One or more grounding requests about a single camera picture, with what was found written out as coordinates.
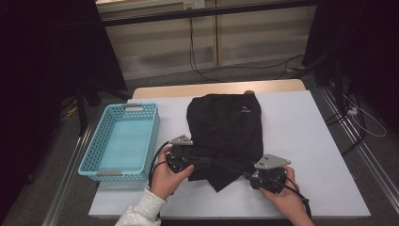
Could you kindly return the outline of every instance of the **human hand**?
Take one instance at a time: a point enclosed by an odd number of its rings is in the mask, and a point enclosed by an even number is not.
[[[283,168],[287,172],[287,178],[291,180],[287,180],[285,184],[292,189],[296,189],[296,187],[299,188],[295,182],[294,169],[287,166]],[[279,212],[287,217],[295,226],[314,225],[306,214],[302,200],[294,192],[286,188],[284,188],[280,194],[273,194],[263,188],[260,188],[259,191],[265,198],[276,205]]]
[[[160,164],[154,170],[152,176],[152,187],[151,192],[159,198],[166,200],[173,192],[177,189],[179,184],[187,178],[194,170],[194,166],[189,166],[179,173],[174,173],[168,167],[166,163],[167,157],[166,152],[170,150],[170,147],[165,147],[158,155],[158,162]]]

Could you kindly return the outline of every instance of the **table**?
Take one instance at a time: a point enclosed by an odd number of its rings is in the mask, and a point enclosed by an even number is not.
[[[158,103],[161,117],[157,139],[159,145],[182,132],[189,134],[186,123],[178,123],[173,118],[185,119],[184,109],[193,96],[243,93],[246,90],[255,91],[263,108],[264,152],[292,161],[301,192],[311,200],[313,216],[370,216],[311,94],[299,80],[142,88],[135,91],[133,100]],[[118,218],[127,205],[140,199],[146,185],[137,182],[101,182],[89,215]],[[276,208],[265,202],[262,195],[253,190],[243,177],[218,193],[206,181],[184,181],[169,197],[161,217],[282,218]]]

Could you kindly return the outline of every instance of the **white cable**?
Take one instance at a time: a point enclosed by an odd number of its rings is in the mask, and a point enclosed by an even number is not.
[[[373,134],[372,132],[366,130],[365,128],[363,128],[356,120],[355,117],[353,117],[352,115],[352,120],[362,129],[364,130],[366,133],[368,133],[369,135],[372,135],[374,137],[384,137],[385,135],[387,135],[387,130],[385,129],[385,127],[378,121],[376,120],[373,116],[371,116],[369,113],[367,113],[365,110],[361,109],[359,106],[355,105],[351,100],[349,100],[349,98],[346,95],[343,95],[344,98],[346,98],[346,100],[348,100],[353,106],[355,106],[357,109],[359,109],[361,112],[363,112],[364,114],[366,114],[368,117],[370,117],[371,119],[373,119],[376,123],[379,124],[379,126],[381,126],[381,128],[384,130],[384,134],[383,135],[377,135],[377,134]]]

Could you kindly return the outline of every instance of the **person's right hand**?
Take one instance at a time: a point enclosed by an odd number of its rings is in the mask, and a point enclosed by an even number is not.
[[[289,178],[293,183],[295,183],[295,172],[294,169],[290,167],[283,167],[287,172],[287,178]],[[287,180],[285,183],[292,189],[296,189],[293,183]],[[302,225],[314,225],[311,219],[306,214],[305,208],[303,206],[302,200],[292,191],[284,188],[280,194],[273,194],[270,191],[259,188],[262,195],[276,205],[280,213],[287,217],[295,226]]]

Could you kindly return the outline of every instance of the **gray sweatshirt sleeve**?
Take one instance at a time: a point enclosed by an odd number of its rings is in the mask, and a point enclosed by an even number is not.
[[[161,219],[157,215],[166,203],[166,201],[152,194],[148,189],[144,189],[144,195],[140,202],[135,206],[129,205],[126,212],[120,216],[116,226],[159,226],[161,225]]]

